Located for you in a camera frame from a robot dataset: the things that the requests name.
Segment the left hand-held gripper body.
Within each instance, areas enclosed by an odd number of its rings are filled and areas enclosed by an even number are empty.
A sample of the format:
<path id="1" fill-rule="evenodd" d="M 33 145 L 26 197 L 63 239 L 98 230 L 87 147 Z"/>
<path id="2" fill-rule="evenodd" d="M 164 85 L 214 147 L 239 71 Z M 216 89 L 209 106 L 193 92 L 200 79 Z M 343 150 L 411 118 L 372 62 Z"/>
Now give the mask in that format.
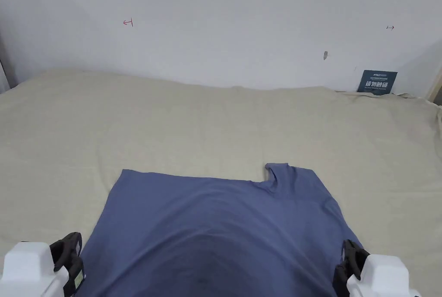
<path id="1" fill-rule="evenodd" d="M 54 272 L 50 246 L 19 242 L 4 257 L 0 280 L 2 297 L 63 297 L 69 280 L 66 268 Z"/>

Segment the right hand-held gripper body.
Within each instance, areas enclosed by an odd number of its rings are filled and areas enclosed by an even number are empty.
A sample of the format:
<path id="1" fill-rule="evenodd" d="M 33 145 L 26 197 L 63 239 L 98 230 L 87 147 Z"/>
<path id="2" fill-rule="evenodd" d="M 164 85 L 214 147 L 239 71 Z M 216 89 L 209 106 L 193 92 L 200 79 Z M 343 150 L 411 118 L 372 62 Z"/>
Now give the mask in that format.
<path id="1" fill-rule="evenodd" d="M 420 297 L 410 288 L 409 271 L 396 256 L 371 254 L 363 266 L 360 279 L 352 275 L 347 283 L 350 297 Z"/>

